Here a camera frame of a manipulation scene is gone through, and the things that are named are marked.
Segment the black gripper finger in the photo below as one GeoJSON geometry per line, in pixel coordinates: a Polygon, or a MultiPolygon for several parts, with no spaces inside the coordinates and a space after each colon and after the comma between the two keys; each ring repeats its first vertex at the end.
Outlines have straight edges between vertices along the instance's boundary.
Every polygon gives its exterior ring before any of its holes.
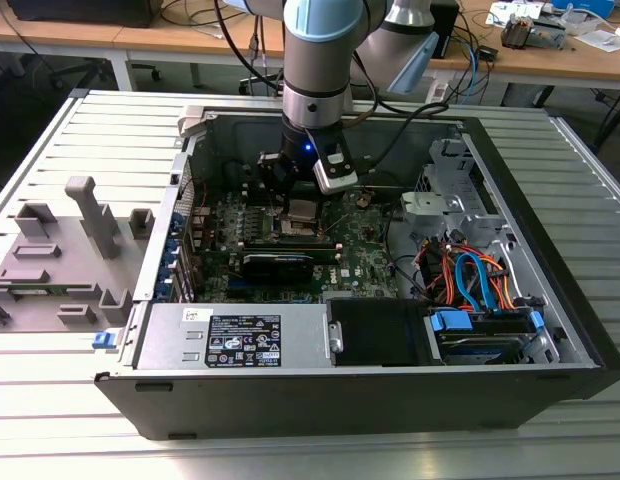
{"type": "Polygon", "coordinates": [[[294,186],[297,181],[297,178],[298,178],[298,168],[296,166],[291,166],[287,170],[285,180],[284,180],[283,198],[284,198],[284,212],[285,213],[289,212],[291,194],[294,190],[294,186]]]}
{"type": "Polygon", "coordinates": [[[286,206],[286,172],[280,165],[279,153],[261,152],[257,161],[259,177],[268,198],[279,207],[286,206]]]}

